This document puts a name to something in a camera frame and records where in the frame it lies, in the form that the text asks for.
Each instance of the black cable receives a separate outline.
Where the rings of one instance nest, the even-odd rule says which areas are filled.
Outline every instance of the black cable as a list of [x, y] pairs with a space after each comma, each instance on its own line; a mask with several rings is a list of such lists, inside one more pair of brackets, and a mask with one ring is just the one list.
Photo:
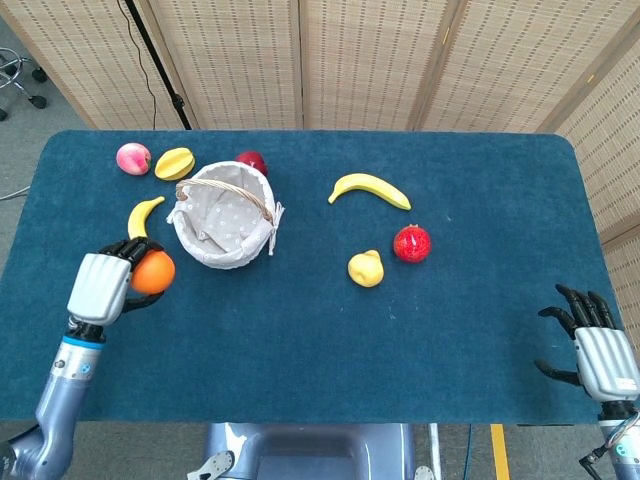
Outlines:
[[582, 457], [578, 463], [584, 468], [587, 473], [593, 478], [593, 480], [602, 480], [602, 477], [598, 475], [593, 465], [602, 458], [602, 456], [607, 453], [608, 448], [605, 445], [602, 445], [598, 448], [594, 448], [590, 454]]
[[140, 47], [138, 46], [138, 44], [136, 43], [136, 41], [133, 38], [133, 33], [131, 33], [131, 22], [129, 21], [129, 17], [127, 17], [127, 14], [124, 13], [124, 9], [122, 8], [122, 5], [120, 5], [120, 0], [116, 0], [116, 2], [118, 3], [118, 8], [120, 9], [120, 12], [122, 13], [122, 16], [127, 21], [127, 30], [129, 31], [129, 38], [131, 38], [131, 41], [133, 42], [133, 45], [136, 47], [136, 50], [138, 50], [138, 63], [140, 64], [140, 68], [142, 69], [142, 73], [144, 74], [144, 78], [145, 78], [145, 81], [147, 83], [147, 90], [149, 91], [149, 94], [153, 98], [153, 129], [155, 130], [156, 129], [156, 115], [157, 115], [157, 112], [158, 112], [158, 102], [156, 100], [156, 96], [151, 91], [151, 86], [149, 85], [149, 75], [147, 75], [147, 71], [144, 69], [144, 66], [142, 65], [142, 52], [140, 51]]
[[469, 435], [467, 436], [467, 456], [464, 459], [464, 473], [462, 479], [467, 480], [469, 478], [469, 471], [471, 470], [471, 445], [473, 441], [473, 425], [469, 424]]

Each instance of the yellow banana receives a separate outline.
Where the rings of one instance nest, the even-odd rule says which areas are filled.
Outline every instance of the yellow banana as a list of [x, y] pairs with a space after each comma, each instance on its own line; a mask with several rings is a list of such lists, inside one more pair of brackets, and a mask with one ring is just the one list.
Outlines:
[[329, 203], [335, 202], [336, 198], [350, 190], [365, 190], [379, 196], [395, 207], [411, 210], [411, 203], [409, 203], [409, 199], [404, 193], [381, 178], [367, 173], [352, 173], [340, 178], [333, 187]]
[[133, 207], [129, 214], [129, 224], [127, 230], [129, 232], [129, 238], [147, 237], [147, 230], [144, 223], [147, 221], [147, 217], [157, 205], [164, 202], [164, 197], [157, 197], [153, 200], [145, 200]]

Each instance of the stool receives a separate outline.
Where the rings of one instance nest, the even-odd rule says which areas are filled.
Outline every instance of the stool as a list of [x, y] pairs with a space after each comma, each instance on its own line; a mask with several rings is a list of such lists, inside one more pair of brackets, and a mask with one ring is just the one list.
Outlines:
[[[31, 95], [18, 81], [25, 62], [34, 65], [35, 68], [31, 72], [31, 76], [36, 82], [42, 83], [47, 81], [47, 74], [41, 67], [36, 65], [33, 60], [21, 57], [9, 48], [0, 48], [0, 89], [8, 85], [13, 85], [27, 97], [27, 100], [29, 100], [34, 107], [44, 108], [47, 106], [47, 99], [40, 95]], [[0, 109], [0, 122], [5, 120], [7, 116], [7, 112]]]

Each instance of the yellow floor tape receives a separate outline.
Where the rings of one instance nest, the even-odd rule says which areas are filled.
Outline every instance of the yellow floor tape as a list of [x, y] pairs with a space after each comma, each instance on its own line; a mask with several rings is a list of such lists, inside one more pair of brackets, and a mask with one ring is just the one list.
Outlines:
[[497, 480], [509, 480], [507, 444], [504, 440], [504, 428], [502, 425], [491, 424], [491, 443], [493, 444], [493, 460], [496, 464], [496, 478]]

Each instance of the basket handle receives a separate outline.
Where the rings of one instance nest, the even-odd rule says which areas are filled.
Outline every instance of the basket handle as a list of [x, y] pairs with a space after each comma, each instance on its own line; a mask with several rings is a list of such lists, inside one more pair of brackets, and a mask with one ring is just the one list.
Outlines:
[[273, 225], [273, 215], [267, 209], [265, 204], [262, 203], [262, 200], [260, 200], [253, 193], [245, 190], [244, 188], [231, 185], [230, 183], [227, 183], [227, 182], [221, 182], [220, 180], [204, 180], [200, 178], [190, 178], [187, 180], [181, 180], [176, 185], [176, 198], [178, 200], [184, 201], [188, 198], [187, 195], [182, 191], [183, 187], [186, 187], [187, 185], [216, 187], [216, 188], [221, 188], [223, 190], [228, 190], [230, 192], [237, 193], [238, 195], [249, 200], [256, 207], [258, 207], [258, 210], [260, 210], [265, 220], [267, 220], [271, 225]]

